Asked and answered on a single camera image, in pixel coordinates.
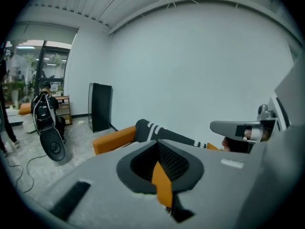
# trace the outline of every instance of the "white wall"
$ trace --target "white wall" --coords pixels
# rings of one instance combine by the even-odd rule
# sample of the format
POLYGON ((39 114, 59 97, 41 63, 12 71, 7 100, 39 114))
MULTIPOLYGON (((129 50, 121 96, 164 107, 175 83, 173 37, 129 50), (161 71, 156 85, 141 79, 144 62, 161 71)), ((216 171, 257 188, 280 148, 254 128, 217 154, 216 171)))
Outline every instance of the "white wall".
POLYGON ((72 115, 88 113, 89 83, 104 83, 109 38, 102 30, 82 25, 67 60, 64 94, 70 96, 72 115))
POLYGON ((221 146, 213 120, 256 120, 293 62, 270 20, 229 5, 179 5, 112 36, 106 84, 117 129, 145 118, 221 146))

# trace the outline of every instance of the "ceiling light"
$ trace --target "ceiling light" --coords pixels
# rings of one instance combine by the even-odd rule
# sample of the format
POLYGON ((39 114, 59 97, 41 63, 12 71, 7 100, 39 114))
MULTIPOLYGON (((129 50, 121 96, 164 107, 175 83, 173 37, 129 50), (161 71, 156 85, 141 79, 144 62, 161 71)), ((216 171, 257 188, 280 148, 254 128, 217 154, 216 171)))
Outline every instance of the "ceiling light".
POLYGON ((18 46, 19 49, 35 49, 33 46, 18 46))

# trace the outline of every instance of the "white label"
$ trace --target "white label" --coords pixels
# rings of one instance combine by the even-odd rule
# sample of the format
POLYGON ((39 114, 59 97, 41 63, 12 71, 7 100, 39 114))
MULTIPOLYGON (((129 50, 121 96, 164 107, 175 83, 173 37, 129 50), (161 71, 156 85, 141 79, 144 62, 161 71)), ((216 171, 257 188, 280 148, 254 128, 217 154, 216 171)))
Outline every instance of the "white label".
POLYGON ((238 169, 242 169, 244 167, 244 163, 243 162, 238 162, 235 160, 231 160, 231 159, 227 159, 227 158, 223 158, 220 163, 226 165, 226 166, 231 166, 231 167, 235 167, 238 169))

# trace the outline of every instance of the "glass door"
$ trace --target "glass door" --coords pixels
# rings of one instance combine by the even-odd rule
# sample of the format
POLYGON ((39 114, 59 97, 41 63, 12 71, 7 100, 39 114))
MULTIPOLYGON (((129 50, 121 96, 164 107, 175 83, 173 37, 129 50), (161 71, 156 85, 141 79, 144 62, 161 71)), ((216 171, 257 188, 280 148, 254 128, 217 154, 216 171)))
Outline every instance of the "glass door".
POLYGON ((51 94, 63 96, 63 84, 69 51, 55 50, 46 47, 44 49, 38 75, 37 92, 41 85, 48 81, 51 83, 51 94))

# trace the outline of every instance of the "black rectangular slot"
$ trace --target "black rectangular slot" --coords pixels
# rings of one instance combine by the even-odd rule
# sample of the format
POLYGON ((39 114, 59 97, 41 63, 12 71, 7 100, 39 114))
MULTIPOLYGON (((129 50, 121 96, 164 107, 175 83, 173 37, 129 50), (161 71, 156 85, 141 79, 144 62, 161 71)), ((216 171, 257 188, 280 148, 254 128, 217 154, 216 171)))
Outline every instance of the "black rectangular slot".
POLYGON ((82 197, 91 185, 87 182, 78 181, 74 186, 54 205, 50 213, 66 221, 76 208, 82 197))

